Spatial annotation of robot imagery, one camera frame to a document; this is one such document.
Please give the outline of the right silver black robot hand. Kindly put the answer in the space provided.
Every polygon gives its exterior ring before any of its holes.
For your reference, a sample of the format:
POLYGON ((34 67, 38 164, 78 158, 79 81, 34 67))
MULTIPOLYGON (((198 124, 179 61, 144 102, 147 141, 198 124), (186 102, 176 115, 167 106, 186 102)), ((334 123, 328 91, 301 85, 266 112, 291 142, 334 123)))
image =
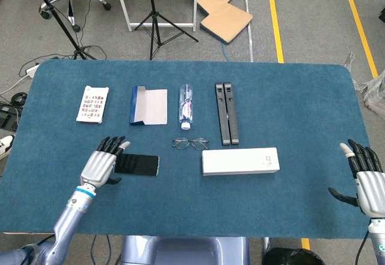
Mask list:
POLYGON ((377 153, 352 139, 341 143, 340 148, 348 160, 357 193, 355 197, 346 196, 331 187, 329 193, 338 201, 359 207, 372 219, 384 218, 384 169, 377 153))

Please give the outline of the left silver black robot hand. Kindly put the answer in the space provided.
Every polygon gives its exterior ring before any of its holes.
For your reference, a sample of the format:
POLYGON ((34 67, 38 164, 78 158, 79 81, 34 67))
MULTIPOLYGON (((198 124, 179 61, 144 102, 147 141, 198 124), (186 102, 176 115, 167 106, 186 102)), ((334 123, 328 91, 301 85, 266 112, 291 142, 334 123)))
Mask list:
POLYGON ((124 141, 124 139, 125 136, 108 136, 102 139, 81 172, 81 185, 89 184, 95 188, 100 188, 105 184, 118 184, 122 180, 120 177, 111 177, 111 173, 117 157, 131 144, 129 141, 124 141))

